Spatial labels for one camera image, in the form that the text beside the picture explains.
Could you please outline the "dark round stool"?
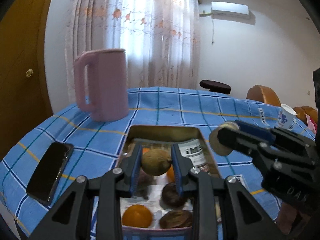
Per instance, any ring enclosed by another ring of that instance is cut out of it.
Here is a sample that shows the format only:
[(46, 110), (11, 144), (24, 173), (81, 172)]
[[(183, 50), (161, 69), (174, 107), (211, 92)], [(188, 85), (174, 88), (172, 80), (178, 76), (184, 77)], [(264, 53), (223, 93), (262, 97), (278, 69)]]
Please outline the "dark round stool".
[(229, 95), (231, 93), (231, 86), (213, 81), (213, 80), (201, 80), (200, 86), (204, 89), (208, 89), (210, 92), (223, 93)]

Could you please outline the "blue plaid tablecloth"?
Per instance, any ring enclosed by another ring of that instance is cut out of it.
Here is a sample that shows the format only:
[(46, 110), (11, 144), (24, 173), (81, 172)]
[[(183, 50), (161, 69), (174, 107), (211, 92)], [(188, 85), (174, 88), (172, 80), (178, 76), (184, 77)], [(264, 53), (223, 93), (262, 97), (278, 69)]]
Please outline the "blue plaid tablecloth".
[(131, 88), (129, 114), (115, 122), (95, 122), (75, 104), (37, 125), (1, 161), (1, 202), (25, 235), (48, 212), (25, 191), (47, 148), (53, 142), (74, 146), (55, 196), (80, 175), (95, 178), (114, 168), (132, 126), (162, 125), (198, 129), (207, 138), (226, 121), (241, 120), (260, 127), (276, 125), (279, 108), (252, 100), (182, 88)]

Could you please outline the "brown leather sofa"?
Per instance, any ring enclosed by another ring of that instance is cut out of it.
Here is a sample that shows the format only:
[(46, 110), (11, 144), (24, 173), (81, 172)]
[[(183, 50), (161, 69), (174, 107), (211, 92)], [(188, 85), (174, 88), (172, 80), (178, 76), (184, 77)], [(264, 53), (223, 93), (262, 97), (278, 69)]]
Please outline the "brown leather sofa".
[(294, 107), (293, 110), (297, 113), (299, 118), (304, 124), (308, 125), (307, 117), (311, 118), (312, 123), (317, 127), (318, 122), (318, 111), (310, 106)]

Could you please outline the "pink kettle jug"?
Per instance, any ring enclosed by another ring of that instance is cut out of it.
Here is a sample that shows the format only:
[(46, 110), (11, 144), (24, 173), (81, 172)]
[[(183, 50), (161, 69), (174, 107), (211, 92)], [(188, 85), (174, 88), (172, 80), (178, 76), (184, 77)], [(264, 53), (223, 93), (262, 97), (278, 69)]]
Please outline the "pink kettle jug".
[(73, 66), (77, 106), (92, 120), (117, 121), (128, 115), (125, 49), (86, 51)]

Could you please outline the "large purple round fruit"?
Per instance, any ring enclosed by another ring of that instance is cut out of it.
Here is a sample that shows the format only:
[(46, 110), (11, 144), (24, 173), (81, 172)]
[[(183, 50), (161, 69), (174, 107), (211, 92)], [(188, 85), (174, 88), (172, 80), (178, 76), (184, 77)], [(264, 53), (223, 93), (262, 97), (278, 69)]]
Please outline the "large purple round fruit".
[(144, 200), (148, 200), (148, 187), (153, 182), (153, 176), (148, 175), (142, 169), (140, 169), (136, 196), (143, 197)]

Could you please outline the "sheer floral curtain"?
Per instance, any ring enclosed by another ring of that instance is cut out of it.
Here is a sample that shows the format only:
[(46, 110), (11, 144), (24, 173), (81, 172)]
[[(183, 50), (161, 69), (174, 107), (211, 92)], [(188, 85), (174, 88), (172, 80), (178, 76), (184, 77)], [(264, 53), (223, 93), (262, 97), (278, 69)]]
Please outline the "sheer floral curtain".
[(65, 34), (68, 98), (74, 60), (123, 48), (127, 86), (195, 89), (200, 67), (200, 0), (71, 0)]

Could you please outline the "gold pink tin box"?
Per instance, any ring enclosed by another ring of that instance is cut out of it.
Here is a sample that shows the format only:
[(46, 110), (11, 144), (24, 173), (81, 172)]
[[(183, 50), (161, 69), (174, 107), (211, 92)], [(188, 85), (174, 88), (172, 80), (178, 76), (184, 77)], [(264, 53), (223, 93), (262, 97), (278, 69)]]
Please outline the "gold pink tin box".
[[(189, 157), (195, 167), (216, 178), (221, 176), (207, 141), (198, 128), (134, 125), (129, 129), (116, 166), (120, 166), (122, 160), (132, 154), (136, 144), (142, 146), (143, 152), (154, 148), (170, 152), (171, 146), (178, 144), (181, 155)], [(152, 224), (148, 228), (124, 226), (124, 239), (190, 239), (191, 227), (162, 229), (159, 226), (159, 220), (166, 213), (176, 210), (165, 205), (161, 198), (163, 187), (168, 183), (166, 173), (153, 176), (153, 182), (148, 187), (148, 200), (136, 196), (136, 191), (133, 197), (120, 200), (121, 213), (128, 207), (139, 204), (147, 207), (153, 214)]]

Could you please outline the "white blue floral cup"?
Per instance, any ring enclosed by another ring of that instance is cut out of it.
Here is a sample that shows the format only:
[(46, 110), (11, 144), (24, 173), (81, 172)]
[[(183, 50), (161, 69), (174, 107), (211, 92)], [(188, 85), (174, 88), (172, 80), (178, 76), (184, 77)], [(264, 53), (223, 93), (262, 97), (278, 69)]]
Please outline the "white blue floral cup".
[(290, 106), (282, 103), (280, 105), (280, 111), (277, 118), (276, 127), (287, 129), (289, 131), (293, 130), (296, 124), (297, 113)]

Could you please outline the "orange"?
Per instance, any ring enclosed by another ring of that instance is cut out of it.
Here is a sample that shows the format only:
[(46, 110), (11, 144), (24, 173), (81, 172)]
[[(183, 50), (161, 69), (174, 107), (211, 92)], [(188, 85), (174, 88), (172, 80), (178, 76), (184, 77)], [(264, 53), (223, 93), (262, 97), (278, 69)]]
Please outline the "orange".
[(169, 183), (175, 182), (174, 169), (173, 169), (172, 165), (168, 169), (168, 171), (166, 172), (166, 176), (167, 176), (167, 180), (168, 180)]
[(148, 228), (153, 221), (153, 214), (143, 205), (132, 205), (123, 213), (121, 222), (124, 226)]

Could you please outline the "brown kiwi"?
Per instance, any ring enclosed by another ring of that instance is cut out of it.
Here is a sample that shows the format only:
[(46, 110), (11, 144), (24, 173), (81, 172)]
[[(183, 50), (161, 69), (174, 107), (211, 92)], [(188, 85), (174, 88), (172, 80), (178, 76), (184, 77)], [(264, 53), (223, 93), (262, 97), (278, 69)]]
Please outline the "brown kiwi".
[(143, 153), (141, 160), (142, 170), (150, 176), (165, 174), (172, 165), (172, 158), (168, 151), (162, 149), (150, 149)]
[(172, 210), (166, 213), (160, 220), (162, 229), (185, 228), (192, 226), (193, 215), (188, 210)]

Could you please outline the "brass door knob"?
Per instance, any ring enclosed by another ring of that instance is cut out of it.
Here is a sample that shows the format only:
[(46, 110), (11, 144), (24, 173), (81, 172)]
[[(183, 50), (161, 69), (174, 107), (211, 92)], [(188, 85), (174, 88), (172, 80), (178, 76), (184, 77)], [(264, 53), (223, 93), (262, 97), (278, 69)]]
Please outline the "brass door knob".
[(26, 78), (32, 77), (33, 73), (34, 73), (34, 71), (33, 71), (32, 69), (28, 69), (28, 70), (26, 71), (26, 73), (25, 73)]

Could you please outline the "white air conditioner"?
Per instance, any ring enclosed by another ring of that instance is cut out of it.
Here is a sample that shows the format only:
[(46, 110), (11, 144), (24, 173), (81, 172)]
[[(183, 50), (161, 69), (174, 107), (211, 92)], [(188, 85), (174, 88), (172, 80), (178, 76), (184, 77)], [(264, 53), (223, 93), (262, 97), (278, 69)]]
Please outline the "white air conditioner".
[(212, 2), (211, 8), (213, 15), (238, 17), (250, 19), (249, 7), (244, 4), (228, 2)]

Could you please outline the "dark red mangosteen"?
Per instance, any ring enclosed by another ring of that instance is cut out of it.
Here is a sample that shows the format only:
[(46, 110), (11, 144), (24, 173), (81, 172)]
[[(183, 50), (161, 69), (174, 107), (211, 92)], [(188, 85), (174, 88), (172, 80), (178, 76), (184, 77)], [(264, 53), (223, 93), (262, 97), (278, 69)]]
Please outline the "dark red mangosteen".
[(165, 205), (172, 208), (182, 207), (187, 202), (187, 198), (180, 196), (177, 192), (175, 182), (170, 182), (163, 187), (161, 198)]

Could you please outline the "black smartphone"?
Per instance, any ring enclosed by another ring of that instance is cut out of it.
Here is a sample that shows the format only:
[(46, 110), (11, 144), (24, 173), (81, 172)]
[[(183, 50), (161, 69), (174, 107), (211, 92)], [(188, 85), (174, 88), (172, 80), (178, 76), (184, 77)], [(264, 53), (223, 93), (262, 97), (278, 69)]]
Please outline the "black smartphone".
[(53, 142), (38, 163), (26, 187), (28, 196), (43, 205), (50, 205), (59, 180), (67, 165), (74, 146)]

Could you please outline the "cut fruit piece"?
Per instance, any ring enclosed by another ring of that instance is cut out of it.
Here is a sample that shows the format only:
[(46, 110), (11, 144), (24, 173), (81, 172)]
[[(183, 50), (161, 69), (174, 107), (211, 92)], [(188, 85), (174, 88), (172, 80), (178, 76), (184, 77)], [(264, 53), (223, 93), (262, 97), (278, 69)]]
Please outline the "cut fruit piece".
[(224, 128), (233, 131), (238, 131), (240, 129), (239, 125), (235, 122), (224, 122), (210, 133), (209, 144), (216, 154), (226, 157), (227, 155), (231, 154), (233, 150), (229, 146), (225, 146), (223, 144), (225, 141), (228, 141), (230, 137), (229, 135), (225, 135), (225, 133), (222, 132)]

